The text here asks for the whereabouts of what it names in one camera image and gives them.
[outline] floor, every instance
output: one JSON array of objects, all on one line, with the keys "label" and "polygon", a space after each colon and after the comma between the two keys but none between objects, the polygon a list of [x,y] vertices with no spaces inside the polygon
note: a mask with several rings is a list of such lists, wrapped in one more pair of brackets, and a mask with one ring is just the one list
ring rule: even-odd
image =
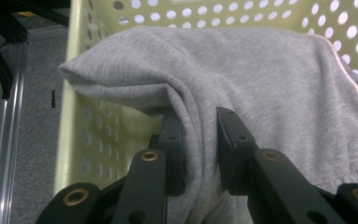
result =
[{"label": "floor", "polygon": [[[38,17],[19,20],[29,31],[56,26]],[[27,47],[10,223],[35,223],[53,196],[62,96],[62,78],[57,68],[65,60],[67,41],[66,28],[61,28],[64,32],[60,35],[30,41]],[[0,46],[4,56],[7,56],[8,44],[1,36]],[[0,124],[1,94],[0,87]]]}]

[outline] gray fabric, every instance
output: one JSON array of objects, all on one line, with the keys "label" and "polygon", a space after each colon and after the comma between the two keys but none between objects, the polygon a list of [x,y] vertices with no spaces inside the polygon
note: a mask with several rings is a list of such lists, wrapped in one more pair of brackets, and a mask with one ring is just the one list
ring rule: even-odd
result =
[{"label": "gray fabric", "polygon": [[220,189],[217,106],[235,110],[260,147],[285,153],[312,184],[334,192],[343,181],[358,182],[355,75],[344,73],[320,37],[258,27],[137,27],[61,71],[84,94],[150,116],[166,107],[179,115],[186,193],[170,198],[168,223],[251,222],[246,198]]}]

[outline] gray carpet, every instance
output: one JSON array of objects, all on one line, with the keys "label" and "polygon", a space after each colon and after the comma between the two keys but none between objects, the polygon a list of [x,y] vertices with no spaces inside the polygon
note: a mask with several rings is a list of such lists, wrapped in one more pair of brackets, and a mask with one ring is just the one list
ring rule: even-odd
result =
[{"label": "gray carpet", "polygon": [[[54,25],[40,18],[21,22],[27,29]],[[10,223],[35,223],[52,198],[62,100],[57,67],[64,62],[66,41],[61,36],[28,45]],[[53,91],[55,107],[51,104]]]}]

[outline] plastic laundry basket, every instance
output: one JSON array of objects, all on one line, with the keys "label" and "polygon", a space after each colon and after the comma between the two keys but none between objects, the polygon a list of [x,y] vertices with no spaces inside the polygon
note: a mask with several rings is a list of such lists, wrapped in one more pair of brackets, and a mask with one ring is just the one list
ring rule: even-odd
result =
[{"label": "plastic laundry basket", "polygon": [[[67,60],[107,36],[142,24],[184,28],[274,26],[323,35],[358,73],[358,0],[73,0]],[[121,105],[91,99],[65,81],[55,192],[100,188],[125,175],[159,124]]]}]

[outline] laundry basket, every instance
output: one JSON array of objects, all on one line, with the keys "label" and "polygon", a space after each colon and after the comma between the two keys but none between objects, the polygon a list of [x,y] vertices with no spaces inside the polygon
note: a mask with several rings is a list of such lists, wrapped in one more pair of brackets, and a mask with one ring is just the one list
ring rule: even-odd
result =
[{"label": "laundry basket", "polygon": [[[273,26],[323,35],[358,74],[358,0],[73,0],[67,60],[136,25]],[[55,192],[103,188],[124,176],[159,123],[133,109],[81,95],[64,83]]]}]

